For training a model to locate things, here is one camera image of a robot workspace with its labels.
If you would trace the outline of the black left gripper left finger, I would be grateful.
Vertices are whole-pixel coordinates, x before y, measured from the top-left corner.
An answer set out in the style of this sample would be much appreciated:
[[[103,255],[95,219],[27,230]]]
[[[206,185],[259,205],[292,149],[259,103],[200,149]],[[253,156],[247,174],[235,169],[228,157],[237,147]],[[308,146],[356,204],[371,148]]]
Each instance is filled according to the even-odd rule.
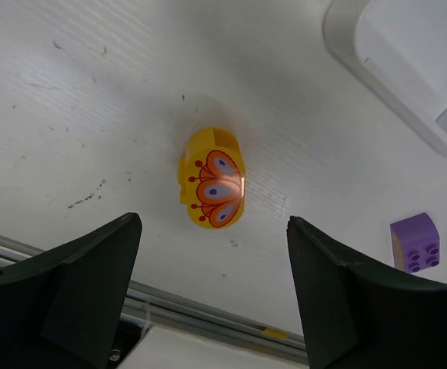
[[[141,234],[127,213],[0,268],[0,368],[105,368]]]

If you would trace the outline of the yellow butterfly lego brick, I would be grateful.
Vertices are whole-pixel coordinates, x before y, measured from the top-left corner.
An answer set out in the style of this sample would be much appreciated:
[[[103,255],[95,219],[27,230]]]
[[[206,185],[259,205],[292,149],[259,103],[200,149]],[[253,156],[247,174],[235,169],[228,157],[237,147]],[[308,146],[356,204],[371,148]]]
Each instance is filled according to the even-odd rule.
[[[227,228],[243,214],[245,163],[237,138],[223,128],[203,128],[187,141],[178,163],[180,202],[207,229]]]

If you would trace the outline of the purple curved lego brick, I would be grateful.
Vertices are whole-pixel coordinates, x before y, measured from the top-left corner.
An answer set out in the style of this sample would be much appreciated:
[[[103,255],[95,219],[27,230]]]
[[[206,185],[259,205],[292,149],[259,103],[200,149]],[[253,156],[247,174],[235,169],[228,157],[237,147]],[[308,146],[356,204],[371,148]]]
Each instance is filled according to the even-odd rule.
[[[390,235],[396,269],[414,274],[439,265],[439,233],[426,212],[391,223]]]

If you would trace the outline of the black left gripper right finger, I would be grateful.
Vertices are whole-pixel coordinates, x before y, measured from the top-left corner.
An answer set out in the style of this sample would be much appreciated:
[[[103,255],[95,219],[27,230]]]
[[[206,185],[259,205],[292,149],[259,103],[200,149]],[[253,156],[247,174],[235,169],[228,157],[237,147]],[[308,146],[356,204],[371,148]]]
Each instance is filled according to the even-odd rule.
[[[447,368],[447,284],[389,267],[299,217],[287,240],[311,368]]]

